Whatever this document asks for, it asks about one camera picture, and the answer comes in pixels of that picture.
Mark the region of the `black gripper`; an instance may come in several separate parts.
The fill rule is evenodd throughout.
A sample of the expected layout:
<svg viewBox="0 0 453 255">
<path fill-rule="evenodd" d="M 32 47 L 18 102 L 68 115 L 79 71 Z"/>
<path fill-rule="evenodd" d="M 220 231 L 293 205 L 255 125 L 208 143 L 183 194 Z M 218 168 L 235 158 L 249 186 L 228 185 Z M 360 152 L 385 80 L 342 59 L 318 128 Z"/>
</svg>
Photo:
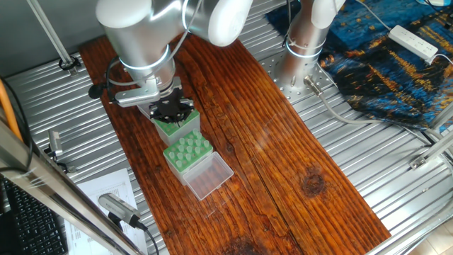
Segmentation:
<svg viewBox="0 0 453 255">
<path fill-rule="evenodd" d="M 159 103 L 149 106 L 150 118 L 163 123 L 172 123 L 176 119 L 178 123 L 185 121 L 194 111 L 193 101 L 182 98 L 183 92 L 174 89 L 169 96 L 162 98 Z"/>
</svg>

